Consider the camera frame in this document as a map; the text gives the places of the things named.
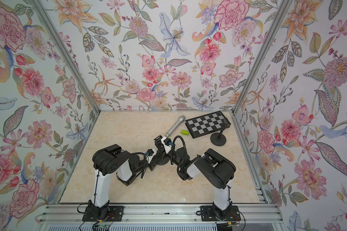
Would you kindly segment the black round stand base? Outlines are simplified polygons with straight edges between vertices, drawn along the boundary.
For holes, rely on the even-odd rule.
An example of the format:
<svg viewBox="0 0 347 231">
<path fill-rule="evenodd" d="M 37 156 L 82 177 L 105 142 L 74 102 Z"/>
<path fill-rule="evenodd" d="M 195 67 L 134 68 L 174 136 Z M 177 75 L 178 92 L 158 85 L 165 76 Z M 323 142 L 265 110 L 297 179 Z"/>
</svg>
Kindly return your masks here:
<svg viewBox="0 0 347 231">
<path fill-rule="evenodd" d="M 227 139 L 223 134 L 213 133 L 210 137 L 210 141 L 215 146 L 224 146 L 227 142 Z"/>
</svg>

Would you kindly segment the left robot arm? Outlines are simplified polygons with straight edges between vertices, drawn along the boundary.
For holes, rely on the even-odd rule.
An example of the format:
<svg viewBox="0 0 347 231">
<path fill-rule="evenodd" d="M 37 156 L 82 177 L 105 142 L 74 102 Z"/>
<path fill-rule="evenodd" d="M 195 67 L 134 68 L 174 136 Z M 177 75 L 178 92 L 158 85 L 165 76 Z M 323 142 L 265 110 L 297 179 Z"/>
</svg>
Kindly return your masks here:
<svg viewBox="0 0 347 231">
<path fill-rule="evenodd" d="M 130 153 L 114 144 L 98 150 L 92 157 L 95 169 L 95 186 L 92 199 L 88 202 L 91 215 L 105 219 L 109 214 L 109 188 L 114 175 L 124 185 L 129 186 L 146 170 L 153 167 L 154 160 L 162 155 L 161 150 L 149 149 L 145 153 Z"/>
</svg>

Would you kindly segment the black stand pole with clip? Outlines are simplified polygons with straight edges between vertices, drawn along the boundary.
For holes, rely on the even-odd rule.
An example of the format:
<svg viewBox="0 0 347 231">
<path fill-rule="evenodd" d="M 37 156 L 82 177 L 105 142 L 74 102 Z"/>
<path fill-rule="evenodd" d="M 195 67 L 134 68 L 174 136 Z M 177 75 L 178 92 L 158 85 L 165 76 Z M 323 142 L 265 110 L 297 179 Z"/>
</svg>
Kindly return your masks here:
<svg viewBox="0 0 347 231">
<path fill-rule="evenodd" d="M 225 129 L 228 129 L 231 125 L 231 123 L 229 122 L 229 120 L 227 118 L 224 118 L 221 120 L 222 123 L 221 123 L 221 130 L 219 132 L 219 135 L 218 135 L 218 139 L 221 139 L 223 137 L 223 132 Z"/>
</svg>

